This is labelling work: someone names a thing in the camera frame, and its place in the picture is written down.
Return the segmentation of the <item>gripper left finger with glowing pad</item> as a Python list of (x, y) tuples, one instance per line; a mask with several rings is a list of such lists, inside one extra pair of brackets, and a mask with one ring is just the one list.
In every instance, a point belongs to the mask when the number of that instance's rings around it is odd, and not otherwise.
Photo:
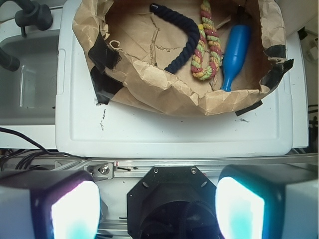
[(84, 170), (8, 170), (0, 174), (2, 239), (93, 239), (100, 192)]

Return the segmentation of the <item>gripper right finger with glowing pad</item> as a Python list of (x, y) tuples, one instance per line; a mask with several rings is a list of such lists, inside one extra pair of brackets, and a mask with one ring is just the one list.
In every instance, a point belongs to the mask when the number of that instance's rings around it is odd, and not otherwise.
[(319, 169), (314, 164), (230, 164), (215, 209), (226, 239), (317, 239)]

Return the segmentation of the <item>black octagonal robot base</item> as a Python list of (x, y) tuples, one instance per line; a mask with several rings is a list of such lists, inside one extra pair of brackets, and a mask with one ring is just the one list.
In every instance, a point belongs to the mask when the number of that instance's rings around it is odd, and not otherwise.
[(127, 193), (133, 239), (221, 239), (216, 186), (195, 166), (153, 167)]

